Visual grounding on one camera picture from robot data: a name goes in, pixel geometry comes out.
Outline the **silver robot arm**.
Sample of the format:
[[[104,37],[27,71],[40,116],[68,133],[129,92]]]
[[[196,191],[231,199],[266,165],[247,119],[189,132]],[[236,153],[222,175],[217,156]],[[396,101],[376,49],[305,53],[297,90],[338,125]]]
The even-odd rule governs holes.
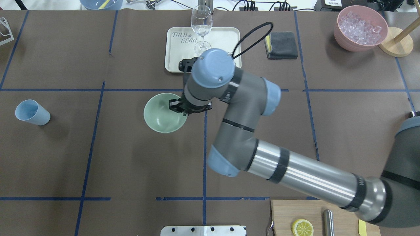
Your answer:
[[[267,80],[234,66],[221,49],[210,49],[201,57],[183,60],[184,89],[169,108],[183,115],[211,109],[211,100],[227,104],[225,115],[207,156],[213,171],[235,177],[241,171],[252,173],[275,184],[324,200],[353,212],[360,220],[382,227],[419,225],[419,117],[405,120],[395,134],[387,162],[381,151],[366,151],[382,139],[381,128],[389,129],[371,112],[367,124],[346,122],[371,105],[391,108],[403,91],[377,89],[305,89],[300,98],[308,102],[309,121],[299,122],[286,115],[282,124],[279,106],[283,90]],[[337,148],[342,163],[367,162],[375,170],[384,167],[380,177],[363,177],[338,169],[314,157],[280,146],[288,138],[296,141],[302,130],[320,125],[324,137],[312,131],[313,148],[339,144],[340,140],[360,142],[348,150]]]

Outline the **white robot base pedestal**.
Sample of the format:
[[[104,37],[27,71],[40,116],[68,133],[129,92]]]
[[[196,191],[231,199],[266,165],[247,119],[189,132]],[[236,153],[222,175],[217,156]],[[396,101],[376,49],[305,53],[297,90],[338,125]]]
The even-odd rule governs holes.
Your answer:
[[[165,226],[161,236],[246,236],[245,226]]]

